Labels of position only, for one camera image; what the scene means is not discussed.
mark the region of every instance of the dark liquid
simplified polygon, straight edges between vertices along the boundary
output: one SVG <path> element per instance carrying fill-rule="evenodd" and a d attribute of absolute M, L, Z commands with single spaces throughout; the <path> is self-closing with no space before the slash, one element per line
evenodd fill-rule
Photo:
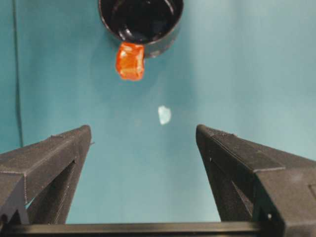
<path fill-rule="evenodd" d="M 148 43 L 168 33 L 177 17 L 173 0 L 118 0 L 110 27 L 124 41 Z"/>

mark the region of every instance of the black cup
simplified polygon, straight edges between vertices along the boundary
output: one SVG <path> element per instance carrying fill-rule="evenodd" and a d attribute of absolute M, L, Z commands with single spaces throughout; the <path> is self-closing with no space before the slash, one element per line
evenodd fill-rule
<path fill-rule="evenodd" d="M 118 45 L 141 44 L 147 58 L 175 41 L 183 6 L 183 0 L 99 0 L 102 22 Z"/>

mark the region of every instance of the orange gummy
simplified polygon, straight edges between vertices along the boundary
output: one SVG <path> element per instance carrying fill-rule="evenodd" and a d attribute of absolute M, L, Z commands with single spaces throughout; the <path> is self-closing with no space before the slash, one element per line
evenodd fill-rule
<path fill-rule="evenodd" d="M 141 44 L 123 42 L 117 54 L 117 72 L 124 80 L 137 81 L 144 74 L 145 47 Z"/>

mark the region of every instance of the orange candy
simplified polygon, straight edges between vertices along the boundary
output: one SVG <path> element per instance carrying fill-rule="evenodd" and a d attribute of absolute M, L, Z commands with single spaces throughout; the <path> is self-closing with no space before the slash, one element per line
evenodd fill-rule
<path fill-rule="evenodd" d="M 117 72 L 124 80 L 137 81 L 144 74 L 144 51 L 141 44 L 123 42 L 117 54 Z"/>

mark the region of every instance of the teal background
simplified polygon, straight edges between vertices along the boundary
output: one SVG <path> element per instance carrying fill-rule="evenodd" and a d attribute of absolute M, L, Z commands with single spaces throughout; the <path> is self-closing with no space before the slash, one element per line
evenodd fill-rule
<path fill-rule="evenodd" d="M 0 1 L 0 153 L 20 146 L 13 5 Z"/>
<path fill-rule="evenodd" d="M 0 147 L 10 150 L 13 18 L 11 1 L 0 4 Z M 92 128 L 69 223 L 218 221 L 199 123 L 315 158 L 314 0 L 186 0 L 177 41 L 135 83 L 115 72 L 97 1 L 19 0 L 16 10 L 25 145 Z M 161 105 L 172 111 L 164 126 Z"/>

